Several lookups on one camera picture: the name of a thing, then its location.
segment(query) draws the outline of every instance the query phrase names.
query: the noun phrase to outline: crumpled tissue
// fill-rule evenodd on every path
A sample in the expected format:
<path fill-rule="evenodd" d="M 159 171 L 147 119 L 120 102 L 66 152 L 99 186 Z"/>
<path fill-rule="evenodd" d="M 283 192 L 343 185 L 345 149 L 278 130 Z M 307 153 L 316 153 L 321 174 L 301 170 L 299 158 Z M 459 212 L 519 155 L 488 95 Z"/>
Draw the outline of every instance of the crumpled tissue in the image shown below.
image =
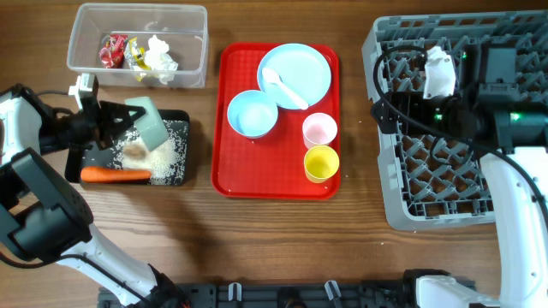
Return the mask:
<path fill-rule="evenodd" d="M 151 68 L 151 70 L 166 70 L 176 71 L 179 64 L 173 61 L 168 51 L 170 46 L 163 40 L 153 35 L 148 39 L 149 50 L 145 52 L 145 64 Z M 164 85 L 172 81 L 175 78 L 174 74 L 159 74 L 158 79 Z"/>

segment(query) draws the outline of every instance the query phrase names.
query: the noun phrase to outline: plastic container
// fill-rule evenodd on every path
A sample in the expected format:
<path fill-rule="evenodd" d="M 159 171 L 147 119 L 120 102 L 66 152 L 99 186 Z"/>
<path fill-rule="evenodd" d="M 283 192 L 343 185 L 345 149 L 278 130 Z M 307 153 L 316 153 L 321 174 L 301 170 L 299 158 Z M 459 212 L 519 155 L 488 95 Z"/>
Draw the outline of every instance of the plastic container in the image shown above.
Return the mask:
<path fill-rule="evenodd" d="M 361 48 L 368 97 L 380 97 L 372 83 L 373 66 L 383 50 L 414 44 L 440 46 L 453 56 L 458 76 L 465 44 L 512 44 L 519 51 L 516 72 L 523 101 L 548 104 L 548 84 L 542 80 L 548 65 L 547 11 L 412 15 L 378 18 Z M 421 92 L 425 81 L 408 63 L 412 54 L 392 55 L 381 64 L 385 92 Z M 474 161 L 460 166 L 429 164 L 433 137 L 411 138 L 401 131 L 378 133 L 378 169 L 386 219 L 400 230 L 453 228 L 494 222 L 491 197 Z M 434 155 L 463 159 L 463 144 L 440 142 Z"/>
<path fill-rule="evenodd" d="M 248 139 L 232 129 L 227 119 L 229 103 L 238 93 L 258 90 L 257 69 L 266 53 L 279 44 L 236 43 L 221 56 L 217 118 L 211 183 L 223 196 L 231 198 L 278 198 L 322 200 L 332 197 L 341 185 L 337 171 L 322 184 L 305 175 L 303 160 L 307 148 L 302 142 L 302 123 L 307 116 L 322 112 L 338 125 L 339 60 L 325 45 L 312 45 L 329 63 L 331 86 L 325 96 L 307 110 L 278 109 L 276 125 L 259 139 Z M 341 155 L 340 136 L 331 147 Z"/>
<path fill-rule="evenodd" d="M 111 33 L 127 34 L 144 42 L 156 34 L 170 45 L 169 55 L 179 66 L 176 71 L 146 71 L 174 74 L 163 85 L 157 78 L 135 79 L 139 72 L 124 63 L 123 68 L 104 68 L 98 57 L 103 39 Z M 199 5 L 86 3 L 80 6 L 68 43 L 67 66 L 75 72 L 95 74 L 101 86 L 157 86 L 200 88 L 206 85 L 207 10 Z"/>

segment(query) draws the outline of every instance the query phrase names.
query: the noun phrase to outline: snack wrapper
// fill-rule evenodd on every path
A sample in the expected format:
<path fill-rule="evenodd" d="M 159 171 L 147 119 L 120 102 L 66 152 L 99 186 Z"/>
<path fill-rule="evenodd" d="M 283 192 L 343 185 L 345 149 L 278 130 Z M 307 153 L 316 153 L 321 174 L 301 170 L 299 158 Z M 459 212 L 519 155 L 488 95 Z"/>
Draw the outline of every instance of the snack wrapper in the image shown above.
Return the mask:
<path fill-rule="evenodd" d="M 111 34 L 104 47 L 99 51 L 99 58 L 105 68 L 120 68 L 123 63 L 123 48 L 127 35 Z"/>
<path fill-rule="evenodd" d="M 143 71 L 143 73 L 135 76 L 135 79 L 142 81 L 144 77 L 152 76 L 158 78 L 162 84 L 167 85 L 175 78 L 174 74 L 151 74 L 145 73 L 145 71 L 176 71 L 179 64 L 167 54 L 170 51 L 170 46 L 154 35 L 148 39 L 148 48 L 149 50 L 145 51 L 143 47 L 139 47 L 137 38 L 130 39 L 126 45 L 124 56 L 129 67 L 136 71 Z"/>
<path fill-rule="evenodd" d="M 137 38 L 132 38 L 128 41 L 123 54 L 131 69 L 138 71 L 151 70 L 151 68 L 145 64 L 145 48 L 138 46 Z M 146 73 L 141 73 L 135 76 L 135 79 L 141 81 L 144 77 L 146 77 Z"/>

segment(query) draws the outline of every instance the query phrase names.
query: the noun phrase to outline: green sponge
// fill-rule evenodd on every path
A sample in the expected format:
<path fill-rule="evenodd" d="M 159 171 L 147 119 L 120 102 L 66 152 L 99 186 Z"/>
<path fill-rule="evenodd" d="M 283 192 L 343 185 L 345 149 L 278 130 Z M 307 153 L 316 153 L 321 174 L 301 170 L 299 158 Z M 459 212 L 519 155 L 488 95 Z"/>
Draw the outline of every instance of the green sponge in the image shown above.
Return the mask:
<path fill-rule="evenodd" d="M 125 102 L 129 106 L 145 108 L 146 113 L 137 119 L 134 125 L 148 151 L 153 151 L 161 146 L 169 138 L 169 134 L 151 98 L 128 98 Z"/>

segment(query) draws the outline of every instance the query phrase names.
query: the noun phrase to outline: dish rack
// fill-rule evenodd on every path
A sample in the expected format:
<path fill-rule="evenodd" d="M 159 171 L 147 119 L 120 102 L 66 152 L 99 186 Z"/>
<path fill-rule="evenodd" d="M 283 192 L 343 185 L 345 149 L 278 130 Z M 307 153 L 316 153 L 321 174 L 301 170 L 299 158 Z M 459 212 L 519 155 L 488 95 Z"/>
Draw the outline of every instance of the dish rack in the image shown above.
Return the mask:
<path fill-rule="evenodd" d="M 548 11 L 412 15 L 380 17 L 361 48 L 368 97 L 380 99 L 372 82 L 373 66 L 382 52 L 398 45 L 430 49 L 440 46 L 454 57 L 459 72 L 466 44 L 512 44 L 518 52 L 516 72 L 524 104 L 548 104 Z M 389 56 L 379 75 L 385 92 L 421 92 L 424 78 L 408 60 L 416 51 Z M 378 168 L 386 218 L 400 230 L 462 227 L 494 222 L 489 189 L 476 162 L 447 166 L 429 159 L 434 137 L 411 138 L 398 132 L 378 132 Z M 466 146 L 440 141 L 433 150 L 438 158 L 464 161 Z"/>

